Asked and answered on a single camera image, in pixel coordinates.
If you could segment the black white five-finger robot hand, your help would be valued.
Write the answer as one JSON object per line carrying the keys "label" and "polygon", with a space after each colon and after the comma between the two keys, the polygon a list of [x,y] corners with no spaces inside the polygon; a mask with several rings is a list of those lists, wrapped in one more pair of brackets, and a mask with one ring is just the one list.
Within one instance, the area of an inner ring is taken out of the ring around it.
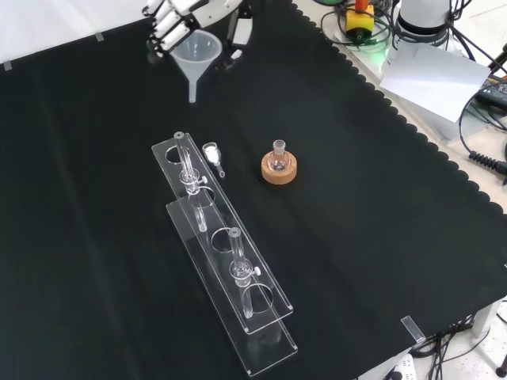
{"label": "black white five-finger robot hand", "polygon": [[148,1],[142,15],[151,21],[147,39],[147,59],[160,63],[169,53],[189,41],[192,32],[205,30],[228,18],[223,58],[217,68],[228,70],[241,58],[254,27],[254,12],[249,1]]}

